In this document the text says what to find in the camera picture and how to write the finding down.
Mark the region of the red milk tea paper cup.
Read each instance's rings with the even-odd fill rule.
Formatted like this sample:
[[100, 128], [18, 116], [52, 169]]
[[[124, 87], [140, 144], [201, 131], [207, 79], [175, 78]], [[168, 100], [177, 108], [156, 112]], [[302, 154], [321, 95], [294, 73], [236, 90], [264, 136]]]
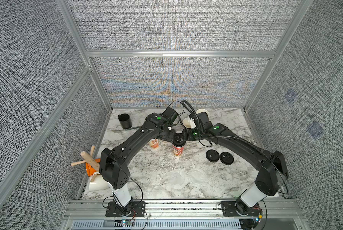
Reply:
[[183, 154], [183, 151], [184, 151], [184, 146], [174, 146], [173, 145], [173, 154], [177, 157], [180, 157], [182, 156]]

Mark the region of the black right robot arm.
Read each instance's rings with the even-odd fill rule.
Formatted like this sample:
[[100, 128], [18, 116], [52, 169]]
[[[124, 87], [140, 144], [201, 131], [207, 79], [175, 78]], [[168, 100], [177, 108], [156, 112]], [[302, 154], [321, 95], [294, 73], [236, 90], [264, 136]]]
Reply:
[[281, 152], [259, 148], [220, 123], [209, 125], [203, 131], [184, 129], [182, 137], [185, 141], [207, 140], [225, 147], [258, 171], [254, 183], [236, 200], [236, 210], [240, 215], [246, 215], [267, 196], [274, 196], [288, 179], [285, 157]]

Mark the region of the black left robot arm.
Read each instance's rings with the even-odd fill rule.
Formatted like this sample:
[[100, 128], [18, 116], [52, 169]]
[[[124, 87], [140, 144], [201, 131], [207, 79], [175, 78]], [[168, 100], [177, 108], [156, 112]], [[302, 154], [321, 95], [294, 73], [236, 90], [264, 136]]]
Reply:
[[119, 207], [132, 207], [129, 205], [132, 197], [127, 187], [131, 179], [128, 164], [151, 140], [172, 142], [175, 130], [171, 129], [171, 125], [177, 117], [177, 112], [170, 108], [161, 114], [152, 113], [130, 138], [113, 149], [106, 148], [102, 151], [99, 173], [112, 189], [114, 200]]

